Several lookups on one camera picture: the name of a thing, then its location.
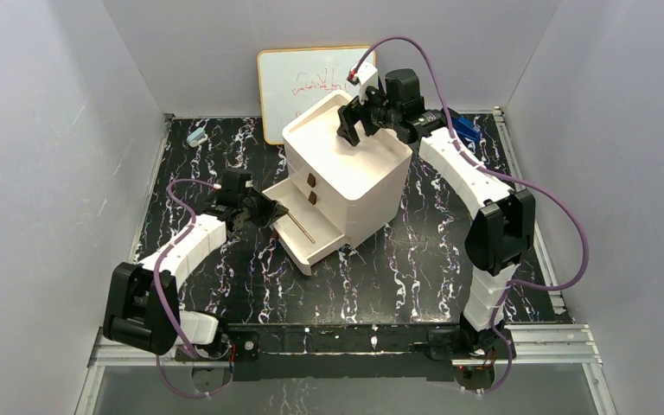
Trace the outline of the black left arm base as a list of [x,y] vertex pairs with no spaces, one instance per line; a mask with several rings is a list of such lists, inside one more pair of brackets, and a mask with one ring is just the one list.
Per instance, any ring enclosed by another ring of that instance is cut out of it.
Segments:
[[177,347],[174,359],[176,361],[233,363],[256,361],[260,355],[259,346],[260,336],[256,329],[231,324],[221,326],[212,343],[195,345],[198,358],[189,356]]

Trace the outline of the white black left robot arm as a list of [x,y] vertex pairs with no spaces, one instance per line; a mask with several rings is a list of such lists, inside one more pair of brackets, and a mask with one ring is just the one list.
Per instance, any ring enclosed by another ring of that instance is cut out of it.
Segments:
[[220,319],[181,310],[178,293],[190,274],[246,224],[270,227],[289,213],[281,201],[265,195],[247,169],[227,170],[219,182],[207,182],[210,194],[201,212],[176,196],[169,198],[189,214],[177,235],[137,263],[122,262],[112,272],[103,336],[111,341],[164,355],[172,348],[199,358],[199,349],[215,342]]

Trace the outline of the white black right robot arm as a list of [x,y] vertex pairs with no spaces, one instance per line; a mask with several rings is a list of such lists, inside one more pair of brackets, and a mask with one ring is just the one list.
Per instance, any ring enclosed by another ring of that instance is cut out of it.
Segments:
[[417,143],[419,157],[469,210],[465,252],[473,277],[459,325],[472,341],[483,342],[501,329],[501,298],[521,257],[533,247],[534,196],[485,173],[455,135],[459,113],[448,106],[426,108],[419,78],[410,68],[393,70],[381,79],[375,67],[364,64],[351,69],[348,82],[358,93],[338,111],[338,136],[356,146],[361,141],[356,129],[360,126],[368,137],[390,130],[404,144]]

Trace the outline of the white bottom drawer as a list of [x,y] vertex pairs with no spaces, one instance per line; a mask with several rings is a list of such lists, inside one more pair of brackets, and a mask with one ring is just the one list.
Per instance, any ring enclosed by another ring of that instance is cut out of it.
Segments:
[[345,244],[344,234],[304,197],[291,179],[285,179],[263,194],[289,209],[271,229],[299,271],[312,275],[312,266]]

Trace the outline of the light blue small stapler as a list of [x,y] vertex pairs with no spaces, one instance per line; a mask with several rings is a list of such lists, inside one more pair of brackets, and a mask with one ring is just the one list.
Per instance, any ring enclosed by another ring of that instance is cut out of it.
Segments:
[[207,140],[208,136],[204,128],[198,128],[195,131],[192,131],[186,139],[187,144],[192,148],[202,145]]

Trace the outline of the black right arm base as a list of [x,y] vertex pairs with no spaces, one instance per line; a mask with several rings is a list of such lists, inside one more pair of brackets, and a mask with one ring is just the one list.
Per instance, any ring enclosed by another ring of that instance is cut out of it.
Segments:
[[409,350],[423,352],[434,361],[475,358],[477,351],[482,351],[489,359],[492,359],[492,351],[495,351],[495,358],[506,358],[510,351],[515,358],[512,333],[504,327],[504,322],[497,323],[495,328],[500,335],[493,329],[477,331],[467,320],[462,324],[437,326],[428,329],[424,340],[412,343]]

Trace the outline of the blue black stapler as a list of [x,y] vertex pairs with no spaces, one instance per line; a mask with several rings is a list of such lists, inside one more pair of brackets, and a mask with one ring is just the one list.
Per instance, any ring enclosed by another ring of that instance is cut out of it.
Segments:
[[479,130],[477,130],[473,122],[464,115],[460,114],[458,117],[452,117],[452,123],[454,125],[454,130],[459,137],[464,137],[473,143],[480,140],[481,135]]

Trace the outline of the thin wooden makeup pencil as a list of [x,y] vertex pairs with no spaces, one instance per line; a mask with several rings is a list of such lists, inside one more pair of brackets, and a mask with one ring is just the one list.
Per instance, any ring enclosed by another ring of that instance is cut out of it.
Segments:
[[302,225],[299,219],[296,218],[296,216],[291,212],[291,210],[286,207],[284,204],[281,204],[284,210],[284,217],[287,218],[292,224],[294,224],[297,229],[302,233],[302,235],[311,243],[315,244],[316,240],[315,238],[311,235],[311,233]]

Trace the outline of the yellow framed whiteboard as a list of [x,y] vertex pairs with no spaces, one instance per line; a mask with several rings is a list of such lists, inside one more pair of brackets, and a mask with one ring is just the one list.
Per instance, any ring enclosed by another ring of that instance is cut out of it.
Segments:
[[259,52],[259,95],[264,140],[280,145],[282,130],[337,90],[352,93],[350,68],[368,46],[266,49]]

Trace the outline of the white drawer organizer box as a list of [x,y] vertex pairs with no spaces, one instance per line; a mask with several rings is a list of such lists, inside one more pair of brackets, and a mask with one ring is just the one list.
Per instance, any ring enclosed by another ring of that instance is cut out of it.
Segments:
[[286,125],[283,139],[289,179],[356,247],[396,217],[412,150],[387,130],[367,137],[360,125],[358,145],[339,137],[337,110],[351,99],[328,94]]

